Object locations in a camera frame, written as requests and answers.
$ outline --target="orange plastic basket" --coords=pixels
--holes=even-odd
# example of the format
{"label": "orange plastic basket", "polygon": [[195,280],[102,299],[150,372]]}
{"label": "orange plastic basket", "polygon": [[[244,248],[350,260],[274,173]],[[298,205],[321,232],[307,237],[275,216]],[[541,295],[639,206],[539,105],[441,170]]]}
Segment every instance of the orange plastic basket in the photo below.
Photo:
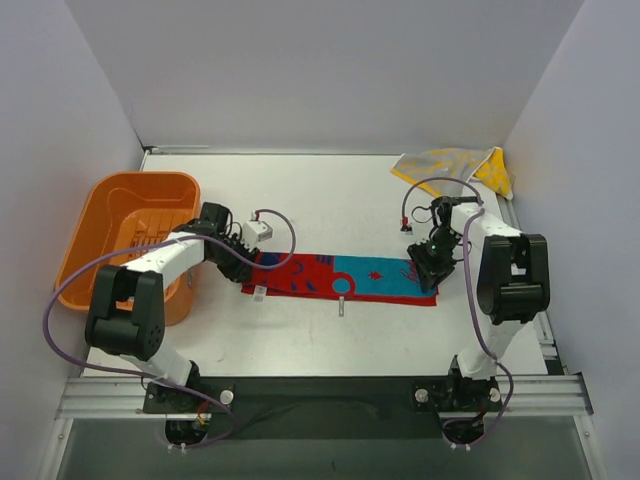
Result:
{"label": "orange plastic basket", "polygon": [[[198,216],[200,187],[189,175],[175,172],[126,172],[111,175],[92,190],[71,240],[56,288],[89,261],[109,252],[164,240],[175,227]],[[121,265],[140,254],[114,257]],[[66,307],[89,311],[100,266],[88,270],[62,292]],[[165,323],[175,325],[191,310],[196,271],[180,276],[165,289]],[[133,302],[118,305],[131,310]]]}

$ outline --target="white table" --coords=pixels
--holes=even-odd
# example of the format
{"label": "white table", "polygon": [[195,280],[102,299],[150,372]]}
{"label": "white table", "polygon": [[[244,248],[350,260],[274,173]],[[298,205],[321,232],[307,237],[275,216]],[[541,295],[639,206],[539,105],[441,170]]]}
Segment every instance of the white table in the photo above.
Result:
{"label": "white table", "polygon": [[[409,184],[389,170],[395,156],[150,155],[144,171],[192,175],[202,200],[229,207],[243,221],[251,210],[287,215],[300,253],[408,258],[411,237],[399,231]],[[495,194],[478,184],[487,210],[500,215]],[[422,190],[408,206],[428,205]],[[267,218],[274,238],[261,249],[287,251],[289,233]],[[479,254],[472,255],[477,275]],[[445,375],[453,356],[473,340],[462,267],[440,287],[437,307],[267,297],[240,293],[214,265],[203,265],[196,300],[165,341],[194,360],[205,376]],[[91,349],[89,361],[127,362]],[[546,374],[536,333],[527,325],[504,357],[514,374]],[[88,371],[87,376],[99,372]]]}

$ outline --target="white tag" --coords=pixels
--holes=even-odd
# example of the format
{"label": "white tag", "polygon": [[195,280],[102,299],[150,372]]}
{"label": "white tag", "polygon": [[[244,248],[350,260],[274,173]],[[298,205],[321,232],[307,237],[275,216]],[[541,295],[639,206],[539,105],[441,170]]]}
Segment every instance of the white tag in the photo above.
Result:
{"label": "white tag", "polygon": [[254,302],[263,302],[264,297],[267,296],[267,287],[263,285],[256,285],[253,289],[253,301]]}

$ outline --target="yellow cloth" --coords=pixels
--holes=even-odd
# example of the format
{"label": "yellow cloth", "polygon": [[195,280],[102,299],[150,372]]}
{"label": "yellow cloth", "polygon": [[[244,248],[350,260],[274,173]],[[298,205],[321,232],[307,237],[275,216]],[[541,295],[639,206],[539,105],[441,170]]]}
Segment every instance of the yellow cloth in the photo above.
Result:
{"label": "yellow cloth", "polygon": [[[489,150],[445,148],[429,150],[420,155],[403,155],[391,172],[409,183],[416,183],[430,176],[468,177],[471,175],[488,188],[508,200],[513,198],[509,174],[504,166],[504,152],[500,147]],[[423,184],[420,188],[439,197],[443,187],[439,183]]]}

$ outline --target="folded cloth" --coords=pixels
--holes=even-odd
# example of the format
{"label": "folded cloth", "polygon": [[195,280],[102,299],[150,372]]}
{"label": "folded cloth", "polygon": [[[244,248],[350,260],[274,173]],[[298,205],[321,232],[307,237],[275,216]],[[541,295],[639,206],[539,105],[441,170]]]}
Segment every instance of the folded cloth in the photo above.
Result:
{"label": "folded cloth", "polygon": [[[489,150],[445,148],[429,150],[419,155],[404,154],[391,173],[413,184],[429,177],[453,177],[468,182],[475,176],[494,192],[508,200],[513,198],[511,182],[504,166],[504,152],[500,147]],[[446,181],[423,183],[419,188],[434,197],[462,194],[462,185]]]}
{"label": "folded cloth", "polygon": [[[285,253],[258,255],[261,265],[275,265]],[[253,293],[256,285],[267,288],[267,295],[309,297],[402,305],[435,306],[436,290],[423,293],[411,260],[342,255],[294,254],[275,270],[253,269],[251,281],[242,285]]]}

